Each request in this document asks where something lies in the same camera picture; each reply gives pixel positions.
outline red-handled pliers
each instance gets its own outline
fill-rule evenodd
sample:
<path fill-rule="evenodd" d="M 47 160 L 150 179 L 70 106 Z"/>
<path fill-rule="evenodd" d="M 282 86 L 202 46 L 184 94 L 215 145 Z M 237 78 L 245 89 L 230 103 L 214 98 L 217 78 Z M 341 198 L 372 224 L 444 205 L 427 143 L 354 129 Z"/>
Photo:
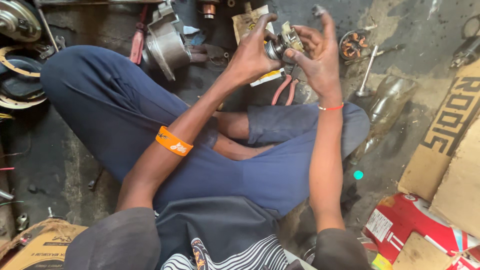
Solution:
<path fill-rule="evenodd" d="M 285 106 L 289 106 L 292 104 L 293 102 L 293 98 L 295 97 L 295 86 L 297 85 L 297 83 L 299 82 L 297 80 L 297 77 L 299 76 L 300 74 L 300 70 L 301 68 L 296 64 L 293 69 L 292 69 L 292 72 L 290 73 L 290 75 L 286 75 L 286 79 L 285 81 L 280 85 L 280 87 L 276 90 L 275 92 L 275 95 L 273 96 L 273 99 L 272 99 L 272 106 L 276 105 L 276 102 L 278 100 L 278 97 L 280 96 L 280 94 L 282 93 L 283 89 L 285 89 L 287 87 L 287 85 L 292 82 L 290 84 L 290 93 L 288 94 L 288 99 L 287 99 L 287 102 L 285 103 Z"/>

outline person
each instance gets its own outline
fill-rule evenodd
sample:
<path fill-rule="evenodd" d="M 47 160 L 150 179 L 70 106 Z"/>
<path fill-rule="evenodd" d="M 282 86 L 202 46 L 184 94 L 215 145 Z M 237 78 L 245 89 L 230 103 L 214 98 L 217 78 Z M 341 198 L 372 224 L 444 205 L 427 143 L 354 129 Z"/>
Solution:
<path fill-rule="evenodd" d="M 286 51 L 319 104 L 215 112 L 239 86 L 280 67 L 264 52 L 273 20 L 258 20 L 191 107 L 106 49 L 75 46 L 46 63 L 40 79 L 50 101 L 123 179 L 116 212 L 72 241 L 65 269 L 303 269 L 288 263 L 276 220 L 308 194 L 318 232 L 313 266 L 369 269 L 339 205 L 342 159 L 366 137 L 369 122 L 359 107 L 342 107 L 332 17 L 322 15 L 323 34 L 294 26 L 311 59 Z M 229 138 L 282 143 L 254 149 Z"/>

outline red and white packaging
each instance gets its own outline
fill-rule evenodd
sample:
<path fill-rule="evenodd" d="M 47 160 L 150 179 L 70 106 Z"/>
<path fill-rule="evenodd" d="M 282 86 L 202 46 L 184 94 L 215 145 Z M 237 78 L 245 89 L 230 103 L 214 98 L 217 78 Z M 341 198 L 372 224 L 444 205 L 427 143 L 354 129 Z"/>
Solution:
<path fill-rule="evenodd" d="M 449 256 L 480 244 L 477 238 L 431 214 L 429 207 L 428 201 L 416 195 L 397 193 L 384 198 L 373 210 L 363 233 L 374 240 L 379 253 L 391 263 L 412 232 Z"/>

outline orange silicone bracelet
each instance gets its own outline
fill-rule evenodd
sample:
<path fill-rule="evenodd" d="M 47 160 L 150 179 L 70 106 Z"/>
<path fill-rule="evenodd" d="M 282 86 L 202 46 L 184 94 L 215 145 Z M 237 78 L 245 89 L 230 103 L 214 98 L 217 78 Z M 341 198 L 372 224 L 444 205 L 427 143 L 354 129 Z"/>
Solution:
<path fill-rule="evenodd" d="M 193 145 L 186 144 L 178 139 L 172 133 L 168 132 L 164 126 L 160 128 L 160 131 L 156 135 L 156 141 L 166 149 L 182 157 L 185 157 L 193 148 Z"/>

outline left hand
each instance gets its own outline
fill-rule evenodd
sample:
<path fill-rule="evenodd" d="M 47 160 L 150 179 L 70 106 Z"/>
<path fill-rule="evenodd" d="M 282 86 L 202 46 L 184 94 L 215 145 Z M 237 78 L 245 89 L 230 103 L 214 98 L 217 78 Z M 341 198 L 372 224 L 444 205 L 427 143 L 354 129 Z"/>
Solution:
<path fill-rule="evenodd" d="M 273 13 L 262 15 L 255 28 L 248 34 L 244 34 L 237 51 L 232 57 L 225 73 L 231 80 L 235 80 L 238 85 L 252 83 L 263 75 L 280 69 L 281 61 L 275 61 L 268 58 L 264 49 L 264 40 L 274 38 L 270 31 L 266 30 L 267 23 L 275 21 L 277 15 Z"/>

